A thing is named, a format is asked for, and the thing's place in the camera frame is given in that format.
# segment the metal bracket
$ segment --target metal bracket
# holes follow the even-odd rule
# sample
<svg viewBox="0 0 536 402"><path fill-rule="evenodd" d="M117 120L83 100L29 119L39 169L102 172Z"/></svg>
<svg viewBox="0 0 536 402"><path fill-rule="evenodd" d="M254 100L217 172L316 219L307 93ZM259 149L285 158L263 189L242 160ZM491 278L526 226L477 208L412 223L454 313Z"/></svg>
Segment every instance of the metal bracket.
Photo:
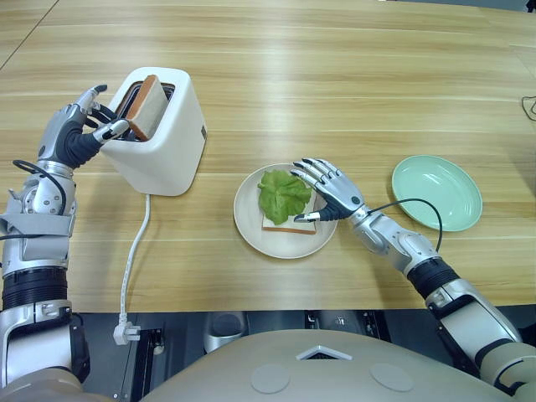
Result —
<svg viewBox="0 0 536 402"><path fill-rule="evenodd" d="M138 402L151 390L152 358L155 348L163 347L162 329L143 329L137 343L131 402Z"/></svg>

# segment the plate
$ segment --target plate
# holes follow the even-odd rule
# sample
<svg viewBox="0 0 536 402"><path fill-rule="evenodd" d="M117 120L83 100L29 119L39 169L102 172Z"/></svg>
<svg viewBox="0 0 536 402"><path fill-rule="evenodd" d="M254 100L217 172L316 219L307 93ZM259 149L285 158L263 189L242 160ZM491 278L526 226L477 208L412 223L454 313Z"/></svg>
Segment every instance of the plate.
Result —
<svg viewBox="0 0 536 402"><path fill-rule="evenodd" d="M263 212L259 206L260 183L266 171L296 169L290 163L277 163L264 166L253 172L240 185L234 197L234 222L238 231L251 247L271 257L291 259L302 258L320 250L333 236L337 221L316 222L315 234L289 232L270 232L262 230ZM326 205L324 199L317 196L315 210Z"/></svg>
<svg viewBox="0 0 536 402"><path fill-rule="evenodd" d="M445 231L468 229L482 215L482 196L471 176L442 157L408 157L394 169L392 185L397 200L422 198L431 202ZM428 205L411 202L400 207L424 226L439 229L436 213Z"/></svg>

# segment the beige plate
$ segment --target beige plate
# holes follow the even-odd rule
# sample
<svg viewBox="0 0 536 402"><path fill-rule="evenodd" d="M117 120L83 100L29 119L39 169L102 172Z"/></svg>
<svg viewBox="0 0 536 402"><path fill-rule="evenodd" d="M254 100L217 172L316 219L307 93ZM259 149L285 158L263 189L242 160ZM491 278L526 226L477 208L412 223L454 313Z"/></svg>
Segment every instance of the beige plate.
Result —
<svg viewBox="0 0 536 402"><path fill-rule="evenodd" d="M270 232L262 230L262 210L259 207L260 188L257 188L265 171L295 168L290 163L278 163L260 168L248 176L234 197L234 221L242 237L261 253L276 258L301 258L320 250L332 237L337 221L316 222L316 234ZM315 210L326 202L317 197Z"/></svg>

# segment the circular button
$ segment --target circular button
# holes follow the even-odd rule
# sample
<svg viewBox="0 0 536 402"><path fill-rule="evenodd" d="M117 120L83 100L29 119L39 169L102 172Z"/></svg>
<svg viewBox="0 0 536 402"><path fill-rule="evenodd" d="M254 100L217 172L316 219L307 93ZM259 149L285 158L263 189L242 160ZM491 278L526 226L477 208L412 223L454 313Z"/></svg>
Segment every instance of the circular button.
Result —
<svg viewBox="0 0 536 402"><path fill-rule="evenodd" d="M376 363L370 368L373 379L393 391L408 392L415 385L413 379L402 369L392 364Z"/></svg>
<svg viewBox="0 0 536 402"><path fill-rule="evenodd" d="M279 364L265 364L251 375L251 386L261 394L276 394L291 381L288 370Z"/></svg>

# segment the white power cord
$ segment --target white power cord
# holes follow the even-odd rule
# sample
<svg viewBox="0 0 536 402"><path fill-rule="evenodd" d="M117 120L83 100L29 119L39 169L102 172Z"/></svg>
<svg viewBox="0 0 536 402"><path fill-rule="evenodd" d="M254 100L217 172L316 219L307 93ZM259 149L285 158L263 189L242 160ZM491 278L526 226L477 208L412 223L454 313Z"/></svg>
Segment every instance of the white power cord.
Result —
<svg viewBox="0 0 536 402"><path fill-rule="evenodd" d="M137 245L145 232L145 228L151 217L151 194L145 194L145 218L142 226L137 232L136 238L132 242L131 250L126 259L125 274L123 275L123 283L121 284L121 312L119 313L119 323L114 329L114 340L117 345L127 345L130 341L140 340L141 327L133 326L126 317L126 291L128 289L128 280L131 276L132 262L136 254Z"/></svg>

